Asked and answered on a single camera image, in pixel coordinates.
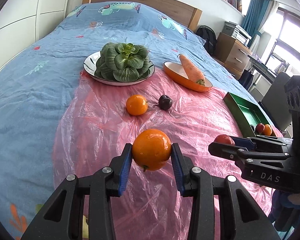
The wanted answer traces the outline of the blue gloved right hand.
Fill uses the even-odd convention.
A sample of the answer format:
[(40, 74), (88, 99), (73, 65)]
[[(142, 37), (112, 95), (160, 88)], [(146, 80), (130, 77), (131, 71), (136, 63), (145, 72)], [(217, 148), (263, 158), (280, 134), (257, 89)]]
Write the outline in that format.
[(268, 217), (274, 224), (276, 231), (286, 232), (288, 230), (287, 222), (291, 215), (296, 215), (296, 219), (291, 224), (291, 226), (296, 229), (300, 225), (300, 193), (288, 193), (275, 190), (272, 196), (271, 211)]

